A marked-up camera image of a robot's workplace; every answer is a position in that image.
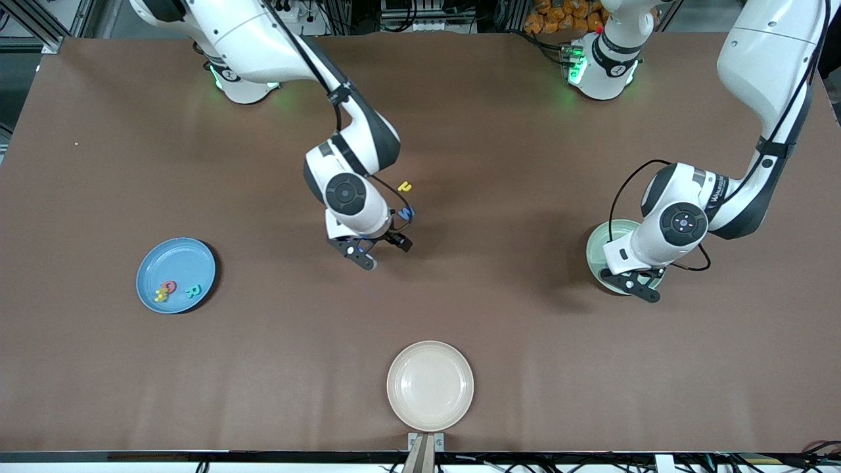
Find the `blue plate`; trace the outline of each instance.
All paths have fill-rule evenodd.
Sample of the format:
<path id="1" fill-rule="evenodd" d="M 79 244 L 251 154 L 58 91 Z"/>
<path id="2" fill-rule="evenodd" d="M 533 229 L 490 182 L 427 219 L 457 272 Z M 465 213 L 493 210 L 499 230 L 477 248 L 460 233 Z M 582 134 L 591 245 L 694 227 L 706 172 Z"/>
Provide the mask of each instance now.
<path id="1" fill-rule="evenodd" d="M 140 302 L 161 314 L 177 314 L 195 307 L 210 292 L 216 278 L 216 260 L 210 248 L 194 238 L 173 238 L 152 248 L 137 270 Z M 174 281 L 166 300 L 155 302 L 156 290 Z"/>

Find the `table surface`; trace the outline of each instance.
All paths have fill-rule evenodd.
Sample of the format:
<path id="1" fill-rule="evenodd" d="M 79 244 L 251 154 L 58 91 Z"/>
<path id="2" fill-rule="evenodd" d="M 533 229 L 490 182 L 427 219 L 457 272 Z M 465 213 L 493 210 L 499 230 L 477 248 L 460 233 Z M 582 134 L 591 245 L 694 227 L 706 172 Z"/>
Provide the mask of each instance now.
<path id="1" fill-rule="evenodd" d="M 414 186 L 415 246 L 377 247 L 371 273 L 325 243 L 302 179 L 334 123 L 317 83 L 240 106 L 187 41 L 68 40 L 0 168 L 0 449 L 403 448 L 386 373 L 425 339 L 476 379 L 448 449 L 838 437 L 841 132 L 820 86 L 764 226 L 711 236 L 711 270 L 670 270 L 648 305 L 584 260 L 642 162 L 744 172 L 759 121 L 717 80 L 723 38 L 655 35 L 606 103 L 513 35 L 320 40 L 400 133 L 382 177 Z M 617 217 L 640 219 L 652 173 Z M 220 283 L 158 315 L 137 265 L 179 236 L 215 248 Z"/>

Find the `floor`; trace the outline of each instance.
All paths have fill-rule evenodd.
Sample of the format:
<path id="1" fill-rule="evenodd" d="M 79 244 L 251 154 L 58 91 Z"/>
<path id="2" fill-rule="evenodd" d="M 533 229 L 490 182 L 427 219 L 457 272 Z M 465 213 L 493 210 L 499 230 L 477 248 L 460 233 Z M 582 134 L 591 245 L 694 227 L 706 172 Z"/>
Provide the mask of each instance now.
<path id="1" fill-rule="evenodd" d="M 59 7 L 59 11 L 67 10 L 61 6 L 62 2 L 70 4 L 77 0 L 55 0 L 51 5 Z M 733 26 L 742 4 L 743 0 L 685 0 L 668 31 L 727 31 Z M 100 15 L 95 35 L 122 39 L 184 37 L 146 24 L 134 14 L 128 0 L 109 0 Z M 17 123 L 39 60 L 38 54 L 0 54 L 0 123 L 10 127 Z M 841 70 L 830 77 L 841 85 Z M 841 117 L 841 104 L 834 108 L 836 115 Z M 7 143 L 0 136 L 0 146 Z"/>

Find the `plate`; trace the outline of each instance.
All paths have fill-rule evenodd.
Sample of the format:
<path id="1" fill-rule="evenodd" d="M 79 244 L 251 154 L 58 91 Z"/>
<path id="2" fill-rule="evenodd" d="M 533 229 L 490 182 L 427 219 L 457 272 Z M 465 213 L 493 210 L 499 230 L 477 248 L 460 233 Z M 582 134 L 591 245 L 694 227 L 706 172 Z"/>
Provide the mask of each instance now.
<path id="1" fill-rule="evenodd" d="M 418 342 L 394 359 L 386 390 L 391 408 L 406 425 L 421 432 L 441 432 L 470 408 L 473 371 L 450 345 Z"/>
<path id="2" fill-rule="evenodd" d="M 619 238 L 624 237 L 628 233 L 631 233 L 635 228 L 639 226 L 639 223 L 636 221 L 631 220 L 624 220 L 624 219 L 616 219 L 613 221 L 613 239 L 618 240 Z M 590 272 L 593 274 L 593 277 L 597 281 L 601 283 L 601 285 L 605 286 L 607 289 L 612 290 L 617 294 L 628 295 L 627 292 L 617 288 L 612 284 L 607 284 L 605 281 L 601 280 L 599 277 L 599 273 L 602 269 L 607 268 L 607 260 L 605 259 L 605 251 L 602 247 L 605 246 L 605 243 L 610 238 L 608 237 L 608 225 L 607 222 L 597 226 L 592 233 L 590 233 L 590 238 L 587 239 L 587 264 L 590 266 Z M 647 284 L 649 278 L 639 276 L 637 280 L 640 284 Z M 663 279 L 657 279 L 656 281 L 651 283 L 651 289 L 656 288 L 660 285 L 660 281 Z"/>
<path id="3" fill-rule="evenodd" d="M 137 270 L 137 296 L 152 311 L 178 314 L 198 305 L 215 279 L 216 260 L 207 245 L 195 238 L 173 238 L 152 248 L 143 258 Z M 156 291 L 165 283 L 174 290 L 165 300 L 156 300 Z"/>

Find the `white plate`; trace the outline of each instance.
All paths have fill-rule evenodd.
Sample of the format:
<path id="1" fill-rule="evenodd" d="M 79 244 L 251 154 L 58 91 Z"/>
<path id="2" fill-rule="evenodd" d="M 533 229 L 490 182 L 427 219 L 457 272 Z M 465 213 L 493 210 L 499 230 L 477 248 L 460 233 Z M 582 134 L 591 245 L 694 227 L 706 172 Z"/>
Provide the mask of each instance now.
<path id="1" fill-rule="evenodd" d="M 386 390 L 394 413 L 421 432 L 441 432 L 461 420 L 473 400 L 473 371 L 442 342 L 410 345 L 389 369 Z"/>

